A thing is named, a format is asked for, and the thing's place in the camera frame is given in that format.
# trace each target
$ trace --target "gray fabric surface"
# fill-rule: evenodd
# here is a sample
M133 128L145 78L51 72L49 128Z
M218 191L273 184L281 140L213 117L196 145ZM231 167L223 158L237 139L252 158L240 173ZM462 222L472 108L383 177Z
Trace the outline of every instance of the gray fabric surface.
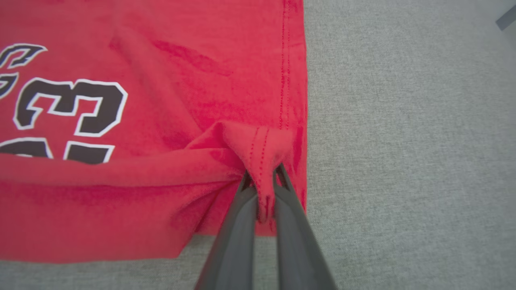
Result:
M516 50L485 2L305 0L308 216L340 288L516 288ZM192 289L211 241L2 262L0 288ZM256 247L255 289L277 288L274 240Z
M509 25L509 27L505 28L503 31L505 37L512 44L512 47L516 51L516 22Z

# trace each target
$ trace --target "red jersey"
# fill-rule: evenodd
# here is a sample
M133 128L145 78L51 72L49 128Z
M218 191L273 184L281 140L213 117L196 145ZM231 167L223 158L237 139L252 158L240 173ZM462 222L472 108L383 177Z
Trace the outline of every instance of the red jersey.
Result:
M0 259L176 257L248 170L306 202L301 0L8 1L0 11Z

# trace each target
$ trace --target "printed number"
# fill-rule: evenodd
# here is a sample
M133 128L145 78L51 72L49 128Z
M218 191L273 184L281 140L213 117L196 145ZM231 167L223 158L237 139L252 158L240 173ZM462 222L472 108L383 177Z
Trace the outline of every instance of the printed number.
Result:
M11 92L17 79L17 72L0 74L0 100Z
M0 143L0 153L54 158L46 138L25 137L4 141Z
M93 112L81 114L74 135L101 137L120 123L127 100L127 92L115 82L79 79L72 82L53 82L35 77L20 91L13 121L19 130L32 129L43 108L36 107L38 98L54 101L47 113L75 116L80 100L96 101ZM52 158L44 138L17 138L0 143L0 153ZM88 164L109 161L115 146L68 141L63 159Z
M8 69L13 69L16 67L22 67L27 65L31 60L33 60L39 53L45 52L46 47L36 44L28 44L28 43L17 43L11 46L6 47L2 53L0 54L0 68L4 66L7 62L7 59L10 55L15 54L17 52L23 52L23 54L11 61Z
M54 99L47 113L75 116L79 100L96 101L93 113L83 113L74 135L100 137L120 123L127 92L118 83L79 79L75 82L52 82L35 77L20 92L13 121L20 130L34 128L42 108L35 107L38 98Z

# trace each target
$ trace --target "stitching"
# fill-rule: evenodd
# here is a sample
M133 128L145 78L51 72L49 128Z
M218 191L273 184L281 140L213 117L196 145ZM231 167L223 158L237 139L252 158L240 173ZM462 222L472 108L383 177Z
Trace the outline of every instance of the stitching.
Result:
M283 0L283 18L281 27L281 101L280 101L280 129L283 126L283 90L285 86L285 0Z
M287 3L287 118L286 127L288 130L288 121L290 119L290 5Z
M267 129L267 132L265 133L265 139L264 139L263 148L262 148L262 159L260 161L260 175L258 177L259 182L256 185L258 192L262 192L261 189L262 189L262 175L263 175L263 160L265 158L265 147L267 146L267 136L269 136L269 129ZM258 198L258 204L260 206L259 208L262 208L264 206L263 199L261 199L260 197Z
M254 142L256 141L256 136L258 135L259 129L260 127L256 128L256 131L254 132L253 142L251 143L251 152L249 152L249 167L251 167L253 161Z

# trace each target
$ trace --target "white outline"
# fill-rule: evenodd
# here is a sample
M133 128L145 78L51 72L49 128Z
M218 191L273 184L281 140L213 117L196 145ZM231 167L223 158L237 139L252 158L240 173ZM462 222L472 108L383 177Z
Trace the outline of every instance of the white outline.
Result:
M47 157L50 158L50 159L54 159L54 156L52 155L52 152L50 151L49 143L46 140L46 138L44 138L44 137L22 137L22 138L15 138L15 139L7 140L7 141L4 141L4 142L0 143L0 147L2 147L4 145L8 145L8 144L17 143L17 142L20 142L20 141L43 141L45 143L45 151L46 151ZM32 155L28 155L28 154L15 154L15 155L18 155L18 156L19 155L32 156Z
M70 147L72 145L79 145L83 147L88 148L103 148L107 149L106 155L104 156L104 160L102 163L107 163L109 159L111 158L111 154L113 154L113 150L115 149L115 145L104 145L104 144L89 144L89 143L82 143L77 141L68 141L66 142L66 149L64 150L63 160L69 160L68 154L70 152Z
M3 76L15 76L15 78L14 78L14 81L13 81L11 87L3 95L0 95L0 100L11 93L12 89L16 86L16 82L18 81L18 77L20 76L20 74L18 72L0 74L0 77L3 77ZM0 88L3 88L6 84L8 84L8 82L6 82L5 80L0 80L0 84L1 84Z
M122 93L122 101L120 102L120 105L118 106L117 116L116 116L115 120L111 124L106 126L99 133L85 133L85 132L81 132L80 128L81 128L81 126L83 124L84 117L96 117L97 116L97 114L99 113L100 106L102 105L102 101L105 98L104 96L94 96L94 97L91 97L91 96L76 95L75 96L75 101L74 101L74 104L73 104L73 111L72 112L57 112L57 111L55 111L55 107L57 106L57 103L61 100L62 96L60 96L60 95L50 95L50 94L44 94L44 93L37 93L36 96L28 103L28 105L26 107L26 109L28 109L28 110L35 111L35 113L34 113L34 115L32 117L31 123L29 125L22 126L18 122L18 107L20 105L20 99L22 97L22 94L23 94L23 91L25 90L25 88L28 85L32 84L33 82L35 82L37 80L39 80L41 82L46 82L46 83L52 84L52 85L68 85L70 87L70 90L72 90L77 83L88 83L88 84L92 84L92 85L115 86ZM74 135L75 136L84 136L84 137L101 137L104 134L106 134L109 130L111 130L114 126L116 126L116 125L118 125L120 123L120 120L122 119L122 112L124 111L124 107L125 107L125 102L127 101L127 92L117 82L101 82L101 81L98 81L98 80L90 80L90 79L85 79L85 78L80 78L80 79L76 80L74 83L72 83L71 81L54 82L52 80L48 80L48 79L44 79L44 78L40 78L40 77L34 77L34 78L32 78L31 80L29 80L28 82L25 83L23 88L20 90L20 93L18 94L18 100L16 101L16 107L14 108L14 117L12 118L12 120L14 121L14 123L15 123L16 127L18 128L18 130L27 130L27 129L33 129L34 128L34 125L36 123L36 120L38 119L39 114L41 114L41 112L43 111L43 108L34 107L34 104L36 103L36 101L39 98L54 99L54 101L53 101L52 105L50 106L49 110L47 111L47 113L53 114L53 115L59 115L59 116L75 116L75 114L77 114L77 109L79 107L79 100L96 101L97 104L96 104L95 110L93 110L93 112L82 113L80 115L79 121L77 122L77 127L75 128Z
M23 59L25 58L24 56L27 54L27 52L30 51L30 49L20 49L20 50L15 50L14 52L11 52L10 54L7 55L7 57L5 58L5 62L4 63L0 63L0 68L4 67L4 64L6 62L8 62L9 60L9 56L11 56L12 54L15 54L17 52L23 52L23 54L20 56L20 57L17 57L17 58L14 58L11 60L11 63L7 66L7 69L13 69L13 68L17 68L17 67L23 67L25 65L27 65L29 62L31 62L38 54L42 53L42 52L47 52L48 49L46 49L45 46L43 45L38 45L38 44L31 44L31 43L15 43L13 45L10 45L6 48L4 48L2 50L2 52L0 53L0 55L2 55L6 50L9 50L9 49L13 49L15 46L18 46L18 45L31 45L31 46L37 46L37 47L40 47L42 48L41 50L38 50L37 52L35 52L32 56L30 57L27 57L27 61L24 62L24 63L19 63L17 65L13 65L12 63L17 61L17 60L20 60L20 59Z

